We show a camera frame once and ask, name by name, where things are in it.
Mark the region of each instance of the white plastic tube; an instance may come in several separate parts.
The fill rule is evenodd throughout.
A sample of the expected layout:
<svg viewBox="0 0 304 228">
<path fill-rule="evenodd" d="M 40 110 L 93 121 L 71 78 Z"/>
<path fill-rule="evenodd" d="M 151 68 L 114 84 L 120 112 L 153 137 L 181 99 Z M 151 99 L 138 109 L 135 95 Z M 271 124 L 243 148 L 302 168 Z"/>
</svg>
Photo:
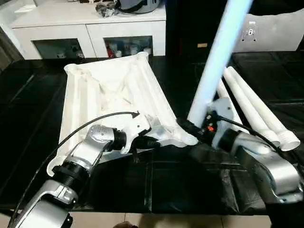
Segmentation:
<svg viewBox="0 0 304 228">
<path fill-rule="evenodd" d="M 233 105 L 233 103 L 231 101 L 229 93 L 228 93 L 228 91 L 227 91 L 227 89 L 226 89 L 222 80 L 219 81 L 217 92 L 218 92 L 218 95 L 219 95 L 220 98 L 222 98 L 222 97 L 228 97 L 229 98 L 230 105 L 231 105 L 231 111 L 233 113 L 233 121 L 238 122 L 239 124 L 243 124 L 242 121 L 241 121 L 241 118 L 238 115 L 238 112 L 237 112 L 235 106 Z M 238 127 L 236 125 L 233 125 L 233 129 L 236 130 L 236 131 L 243 131 L 243 132 L 248 133 L 247 130 L 245 130 L 244 128 Z"/>
<path fill-rule="evenodd" d="M 224 78 L 251 127 L 270 140 L 274 145 L 279 146 L 280 142 L 277 135 L 267 127 L 264 120 L 260 117 L 227 68 L 224 70 Z"/>
<path fill-rule="evenodd" d="M 251 3 L 252 0 L 228 0 L 226 4 L 188 115 L 188 120 L 197 127 L 201 127 L 205 119 Z"/>
<path fill-rule="evenodd" d="M 228 67 L 228 71 L 237 81 L 238 85 L 244 91 L 244 94 L 249 99 L 252 105 L 265 121 L 270 130 L 274 131 L 281 143 L 282 151 L 290 151 L 297 148 L 300 145 L 300 140 L 296 135 L 286 129 L 281 121 L 273 114 L 273 112 L 267 107 L 267 105 L 258 97 L 258 95 L 252 90 L 252 88 L 242 79 L 238 72 L 233 67 Z"/>
</svg>

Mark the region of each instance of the white cabinet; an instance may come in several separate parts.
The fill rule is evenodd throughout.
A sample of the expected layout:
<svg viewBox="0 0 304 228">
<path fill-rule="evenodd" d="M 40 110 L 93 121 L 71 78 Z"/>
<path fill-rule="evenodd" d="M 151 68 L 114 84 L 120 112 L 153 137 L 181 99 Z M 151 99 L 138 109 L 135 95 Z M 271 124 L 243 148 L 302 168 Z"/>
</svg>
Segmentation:
<svg viewBox="0 0 304 228">
<path fill-rule="evenodd" d="M 64 52 L 69 52 L 67 49 L 73 49 L 70 43 L 62 47 L 62 40 L 74 42 L 74 48 L 80 47 L 77 52 L 81 52 L 86 58 L 96 56 L 85 25 L 14 28 L 14 32 L 24 50 L 25 59 L 49 58 L 51 55 L 61 57 Z"/>
<path fill-rule="evenodd" d="M 164 4 L 149 13 L 102 18 L 95 4 L 46 0 L 10 26 L 25 59 L 109 57 L 118 48 L 122 56 L 131 54 L 131 48 L 147 48 L 155 56 L 166 52 Z"/>
<path fill-rule="evenodd" d="M 124 40 L 132 40 L 132 38 L 140 42 L 140 37 L 151 37 L 146 46 L 152 49 L 154 56 L 165 55 L 166 21 L 92 24 L 87 25 L 87 30 L 97 57 L 108 57 L 106 42 L 111 42 L 111 38 L 117 43 L 118 40 L 125 42 Z"/>
</svg>

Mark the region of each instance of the black tabletop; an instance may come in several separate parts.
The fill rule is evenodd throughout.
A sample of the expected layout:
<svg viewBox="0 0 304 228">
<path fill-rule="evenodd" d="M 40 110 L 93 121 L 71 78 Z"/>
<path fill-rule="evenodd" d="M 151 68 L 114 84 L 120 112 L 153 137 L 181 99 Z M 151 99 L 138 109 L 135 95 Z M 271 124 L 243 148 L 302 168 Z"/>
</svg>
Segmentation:
<svg viewBox="0 0 304 228">
<path fill-rule="evenodd" d="M 16 205 L 36 168 L 58 143 L 67 81 L 63 67 L 96 60 L 19 61 L 0 75 L 0 209 Z M 186 117 L 204 62 L 166 57 L 151 57 L 149 62 L 176 116 Z M 304 53 L 239 53 L 230 63 L 304 140 Z M 303 152 L 301 144 L 286 158 L 301 169 Z M 251 177 L 223 151 L 206 145 L 166 146 L 139 156 L 136 164 L 131 156 L 99 164 L 75 210 L 265 214 Z M 45 170 L 27 199 L 47 178 Z"/>
</svg>

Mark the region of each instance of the cabinet glass door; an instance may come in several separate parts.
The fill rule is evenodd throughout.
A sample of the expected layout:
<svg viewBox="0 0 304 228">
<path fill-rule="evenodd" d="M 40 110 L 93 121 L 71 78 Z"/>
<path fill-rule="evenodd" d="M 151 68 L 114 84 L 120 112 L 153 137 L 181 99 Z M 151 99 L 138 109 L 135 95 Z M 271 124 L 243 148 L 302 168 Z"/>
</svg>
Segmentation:
<svg viewBox="0 0 304 228">
<path fill-rule="evenodd" d="M 136 55 L 146 51 L 153 55 L 152 36 L 104 38 L 109 57 Z"/>
<path fill-rule="evenodd" d="M 33 40 L 41 58 L 84 58 L 78 40 L 75 39 L 44 39 Z"/>
</svg>

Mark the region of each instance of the black cable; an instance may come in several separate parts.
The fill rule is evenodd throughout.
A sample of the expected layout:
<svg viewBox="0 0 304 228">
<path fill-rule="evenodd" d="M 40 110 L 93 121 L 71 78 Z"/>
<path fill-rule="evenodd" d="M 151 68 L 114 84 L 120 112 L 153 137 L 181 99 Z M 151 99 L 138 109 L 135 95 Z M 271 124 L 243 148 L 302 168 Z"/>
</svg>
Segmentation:
<svg viewBox="0 0 304 228">
<path fill-rule="evenodd" d="M 11 226 L 11 224 L 15 221 L 18 210 L 20 208 L 21 203 L 23 202 L 27 192 L 29 191 L 30 186 L 32 185 L 33 181 L 35 180 L 37 174 L 40 172 L 40 170 L 42 169 L 42 167 L 47 163 L 47 161 L 53 156 L 53 154 L 55 154 L 57 152 L 57 150 L 63 145 L 65 144 L 74 134 L 76 134 L 77 132 L 79 132 L 81 129 L 85 128 L 86 126 L 90 125 L 91 123 L 94 123 L 98 120 L 113 116 L 113 115 L 123 115 L 123 114 L 131 114 L 134 117 L 136 117 L 138 115 L 138 113 L 133 113 L 133 112 L 117 112 L 117 113 L 111 113 L 111 114 L 106 114 L 106 115 L 102 115 L 100 117 L 97 117 L 83 125 L 81 125 L 80 127 L 78 127 L 76 130 L 74 130 L 71 134 L 69 134 L 64 140 L 62 140 L 58 146 L 47 156 L 47 158 L 42 162 L 42 164 L 38 167 L 38 169 L 36 170 L 34 176 L 32 177 L 32 179 L 30 180 L 29 184 L 27 185 L 27 187 L 25 188 L 20 200 L 18 201 L 18 204 L 14 210 L 13 215 L 10 217 L 9 220 L 9 225 L 8 228 Z"/>
<path fill-rule="evenodd" d="M 240 124 L 240 123 L 238 123 L 238 122 L 235 122 L 235 121 L 233 121 L 233 120 L 227 119 L 227 118 L 225 118 L 225 117 L 223 117 L 223 116 L 221 116 L 221 115 L 217 115 L 217 118 L 218 118 L 219 120 L 226 121 L 226 122 L 228 122 L 228 123 L 231 123 L 231 124 L 233 124 L 233 125 L 236 125 L 236 126 L 239 126 L 239 127 L 241 127 L 241 128 L 246 129 L 246 130 L 249 131 L 249 133 L 251 133 L 252 135 L 257 136 L 257 137 L 261 138 L 263 141 L 265 141 L 266 143 L 268 143 L 268 144 L 269 144 L 269 145 L 270 145 L 270 146 L 271 146 L 279 155 L 282 155 L 283 152 L 281 151 L 280 148 L 278 148 L 278 147 L 277 147 L 276 145 L 274 145 L 271 141 L 269 141 L 266 137 L 264 137 L 263 135 L 261 135 L 259 132 L 253 130 L 252 128 L 246 127 L 246 126 L 244 126 L 244 125 L 242 125 L 242 124 Z"/>
</svg>

